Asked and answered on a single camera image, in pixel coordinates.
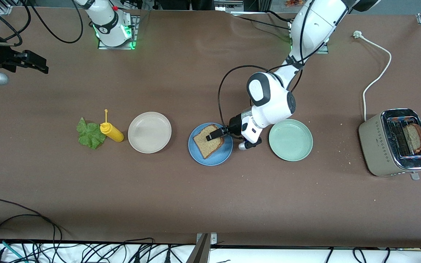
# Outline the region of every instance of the silver toaster top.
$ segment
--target silver toaster top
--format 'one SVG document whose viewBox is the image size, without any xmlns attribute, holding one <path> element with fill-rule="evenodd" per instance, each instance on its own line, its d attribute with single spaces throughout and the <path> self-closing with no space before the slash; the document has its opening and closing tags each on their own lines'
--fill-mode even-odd
<svg viewBox="0 0 421 263">
<path fill-rule="evenodd" d="M 381 113 L 381 125 L 396 165 L 405 171 L 420 171 L 421 151 L 414 152 L 404 132 L 404 127 L 411 123 L 421 127 L 418 115 L 409 108 L 395 108 Z"/>
</svg>

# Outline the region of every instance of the white plate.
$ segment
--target white plate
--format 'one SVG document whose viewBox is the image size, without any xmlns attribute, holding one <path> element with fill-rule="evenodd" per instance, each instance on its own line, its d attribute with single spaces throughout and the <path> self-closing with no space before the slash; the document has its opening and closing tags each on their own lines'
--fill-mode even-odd
<svg viewBox="0 0 421 263">
<path fill-rule="evenodd" d="M 128 140 L 141 153 L 156 153 L 162 150 L 172 136 L 172 125 L 158 112 L 145 112 L 129 125 Z"/>
</svg>

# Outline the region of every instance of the whole wheat bread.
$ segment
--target whole wheat bread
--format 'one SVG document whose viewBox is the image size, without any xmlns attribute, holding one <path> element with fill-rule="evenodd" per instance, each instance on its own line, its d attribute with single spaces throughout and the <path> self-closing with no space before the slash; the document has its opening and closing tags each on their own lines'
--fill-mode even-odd
<svg viewBox="0 0 421 263">
<path fill-rule="evenodd" d="M 201 152 L 204 159 L 207 159 L 211 154 L 215 153 L 222 144 L 224 144 L 223 138 L 215 138 L 213 140 L 207 141 L 206 136 L 209 133 L 212 133 L 214 130 L 217 130 L 218 127 L 214 124 L 206 126 L 201 130 L 196 136 L 193 137 L 194 142 L 196 143 L 199 151 Z"/>
<path fill-rule="evenodd" d="M 421 151 L 421 127 L 418 124 L 412 123 L 405 127 L 407 137 L 407 142 L 409 146 L 414 150 L 415 153 Z"/>
</svg>

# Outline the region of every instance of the plate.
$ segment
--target plate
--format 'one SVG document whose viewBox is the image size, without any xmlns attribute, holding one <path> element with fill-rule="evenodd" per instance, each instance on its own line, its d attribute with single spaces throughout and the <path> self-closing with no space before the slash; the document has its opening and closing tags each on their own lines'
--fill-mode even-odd
<svg viewBox="0 0 421 263">
<path fill-rule="evenodd" d="M 313 136 L 303 123 L 287 119 L 272 126 L 269 133 L 269 145 L 281 159 L 298 161 L 311 152 Z"/>
<path fill-rule="evenodd" d="M 129 125 L 128 140 L 140 153 L 156 153 L 170 141 L 172 125 L 167 117 L 158 112 L 145 112 Z"/>
<path fill-rule="evenodd" d="M 187 148 L 189 150 L 189 153 L 191 154 L 191 157 L 198 163 L 205 165 L 205 166 L 215 166 L 223 163 L 225 160 L 228 159 L 230 154 L 232 153 L 232 150 L 234 148 L 234 142 L 232 140 L 232 137 L 229 135 L 224 136 L 224 144 L 212 153 L 207 159 L 204 159 L 202 156 L 202 153 L 199 151 L 199 148 L 197 147 L 197 144 L 194 142 L 193 137 L 196 136 L 198 133 L 201 132 L 205 127 L 214 124 L 217 127 L 221 128 L 222 125 L 218 123 L 204 123 L 199 126 L 197 126 L 191 135 L 189 135 L 189 140 L 187 141 Z"/>
</svg>

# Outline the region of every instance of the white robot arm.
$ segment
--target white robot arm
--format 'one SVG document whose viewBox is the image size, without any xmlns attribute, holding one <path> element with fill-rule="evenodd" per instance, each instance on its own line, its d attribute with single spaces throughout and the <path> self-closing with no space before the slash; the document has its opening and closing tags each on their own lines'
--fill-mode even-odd
<svg viewBox="0 0 421 263">
<path fill-rule="evenodd" d="M 259 135 L 265 127 L 289 118 L 296 108 L 295 98 L 287 90 L 290 82 L 349 10 L 361 1 L 373 1 L 373 6 L 380 0 L 308 0 L 293 20 L 292 50 L 279 70 L 258 72 L 249 78 L 247 92 L 254 106 L 231 118 L 229 126 L 211 133 L 207 140 L 227 133 L 242 135 L 244 142 L 239 148 L 246 150 L 261 143 Z"/>
<path fill-rule="evenodd" d="M 118 7 L 114 7 L 108 0 L 75 0 L 84 7 L 94 25 L 97 37 L 107 46 L 122 45 L 132 37 L 129 26 L 131 16 Z"/>
</svg>

